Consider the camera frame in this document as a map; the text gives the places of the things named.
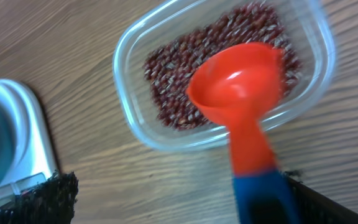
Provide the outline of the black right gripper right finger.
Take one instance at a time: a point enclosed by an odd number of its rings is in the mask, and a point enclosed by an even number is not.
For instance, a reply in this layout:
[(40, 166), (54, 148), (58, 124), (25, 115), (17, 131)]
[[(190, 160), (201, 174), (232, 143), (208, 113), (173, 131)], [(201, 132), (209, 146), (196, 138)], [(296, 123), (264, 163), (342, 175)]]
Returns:
[(358, 224), (358, 213), (334, 202), (303, 184), (300, 170), (284, 171), (295, 196), (303, 223)]

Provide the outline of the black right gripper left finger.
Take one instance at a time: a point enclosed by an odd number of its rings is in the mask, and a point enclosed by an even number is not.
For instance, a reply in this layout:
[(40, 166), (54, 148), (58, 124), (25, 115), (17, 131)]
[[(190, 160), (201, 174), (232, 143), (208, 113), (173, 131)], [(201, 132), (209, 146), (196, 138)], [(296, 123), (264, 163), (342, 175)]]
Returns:
[(46, 182), (0, 207), (0, 224), (70, 224), (75, 216), (78, 179), (55, 172)]

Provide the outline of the orange measuring scoop blue handle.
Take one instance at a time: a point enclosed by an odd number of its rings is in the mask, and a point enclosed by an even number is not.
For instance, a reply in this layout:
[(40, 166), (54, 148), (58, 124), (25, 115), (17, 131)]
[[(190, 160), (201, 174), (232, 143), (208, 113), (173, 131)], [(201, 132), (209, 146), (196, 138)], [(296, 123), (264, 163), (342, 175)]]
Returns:
[(207, 59), (186, 94), (229, 135), (232, 186), (240, 223), (301, 223), (287, 180), (260, 126), (283, 98), (283, 53), (251, 42)]

